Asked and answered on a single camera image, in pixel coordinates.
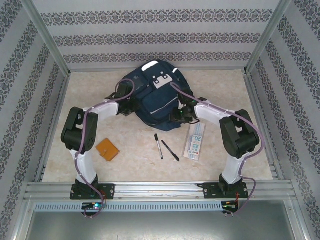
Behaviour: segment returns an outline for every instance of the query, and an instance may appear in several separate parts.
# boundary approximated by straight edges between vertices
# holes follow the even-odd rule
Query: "blue backpack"
[[[180,128],[181,123],[170,121],[173,108],[179,107],[178,93],[170,85],[176,83],[181,90],[191,92],[182,73],[162,60],[152,60],[129,73],[124,79],[135,84],[136,115],[148,126],[162,131]]]

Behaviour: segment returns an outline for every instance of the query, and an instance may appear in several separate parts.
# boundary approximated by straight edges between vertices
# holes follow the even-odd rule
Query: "marble floor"
[[[116,83],[128,72],[72,73],[47,161],[44,182],[74,182],[74,161],[60,136],[72,107],[85,108],[101,102],[113,93]],[[245,109],[256,124],[241,70],[183,71],[182,74],[196,97],[204,97],[228,110]],[[168,182],[216,181],[224,170],[227,152],[218,126],[206,124],[198,162],[182,156],[189,125],[163,132],[145,125],[134,113],[118,115],[99,122],[95,145],[104,138],[120,150],[108,162],[94,147],[92,160],[99,181],[103,182]],[[162,145],[160,159],[155,134],[178,155],[177,162]],[[265,151],[248,160],[243,175],[257,180],[272,180]]]

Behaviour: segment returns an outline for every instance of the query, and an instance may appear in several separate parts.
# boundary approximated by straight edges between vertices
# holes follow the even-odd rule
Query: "patterned wallpaper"
[[[34,1],[71,70],[244,67],[279,0]]]
[[[0,240],[35,179],[63,73],[19,0],[0,0]]]
[[[320,3],[294,0],[251,73],[282,171],[320,239]]]

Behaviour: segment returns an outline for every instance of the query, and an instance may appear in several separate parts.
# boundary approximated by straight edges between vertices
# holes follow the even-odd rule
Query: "purple cable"
[[[258,151],[256,151],[255,153],[251,154],[251,155],[248,155],[248,156],[245,156],[244,159],[243,159],[243,162],[241,163],[240,165],[240,168],[239,168],[239,176],[242,177],[243,179],[246,179],[246,180],[252,180],[253,181],[253,188],[252,188],[252,191],[251,193],[249,194],[248,198],[246,199],[246,201],[243,203],[242,207],[237,211],[237,213],[244,208],[244,206],[248,203],[248,201],[250,200],[251,196],[253,195],[255,189],[256,189],[256,186],[257,186],[257,182],[255,179],[253,179],[252,177],[245,177],[245,176],[242,176],[241,175],[241,172],[242,172],[242,169],[244,168],[244,165],[246,163],[246,161],[254,156],[257,156],[259,153],[262,152],[262,150],[265,148],[265,139],[263,137],[263,135],[261,134],[261,132],[259,131],[259,129],[252,123],[250,122],[249,120],[245,119],[244,117],[242,116],[239,116],[238,114],[234,113],[234,112],[231,112],[231,111],[228,111],[222,107],[219,107],[217,105],[214,105],[212,103],[208,104],[207,102],[204,102],[204,101],[201,101],[197,98],[195,98],[194,96],[191,96],[189,94],[186,94],[184,93],[183,91],[180,90],[180,87],[174,83],[174,82],[170,82],[170,85],[171,87],[173,87],[173,89],[175,89],[178,93],[181,93],[182,95],[192,99],[192,100],[195,100],[197,101],[198,103],[201,103],[201,104],[204,104],[204,105],[207,105],[208,107],[211,107],[213,109],[216,109],[222,113],[226,113],[226,114],[230,114],[232,116],[235,116],[236,118],[238,119],[241,119],[242,121],[246,122],[247,124],[249,124],[259,135],[260,139],[261,139],[261,146],[260,146],[260,149]]]
[[[97,105],[94,105],[92,107],[90,107],[84,114],[84,117],[83,117],[83,128],[82,128],[82,138],[81,138],[81,145],[80,145],[80,148],[79,148],[79,151],[75,153],[75,156],[74,156],[74,165],[75,165],[75,169],[77,171],[77,173],[79,174],[79,176],[82,178],[82,180],[85,182],[85,184],[87,184],[92,190],[94,190],[98,195],[99,197],[101,198],[101,207],[100,209],[98,210],[98,212],[96,212],[94,215],[90,216],[90,218],[94,218],[96,216],[98,216],[100,214],[100,212],[102,211],[103,209],[103,206],[104,206],[104,196],[101,194],[101,192],[99,192],[94,186],[92,186],[86,179],[84,176],[82,176],[82,173],[80,172],[79,170],[79,167],[78,167],[78,156],[79,154],[81,154],[83,148],[84,148],[84,144],[85,144],[85,138],[86,138],[86,125],[87,125],[87,116],[88,114],[95,108],[97,107],[100,107],[102,105],[105,105],[106,103],[110,103],[110,102],[117,102],[117,101],[121,101],[121,100],[124,100],[124,99],[127,99],[128,97],[130,97],[132,95],[132,93],[135,91],[135,83],[134,81],[132,81],[131,79],[128,79],[128,78],[125,78],[125,79],[122,79],[121,81],[119,81],[115,87],[115,89],[117,89],[117,87],[119,86],[119,84],[123,81],[129,81],[132,83],[132,90],[131,92],[126,95],[126,96],[123,96],[123,97],[120,97],[120,98],[117,98],[117,99],[112,99],[112,100],[109,100],[109,101],[104,101],[104,102],[100,102],[98,103]],[[87,208],[84,210],[84,217],[86,218],[87,215],[86,215],[86,212],[87,212]]]

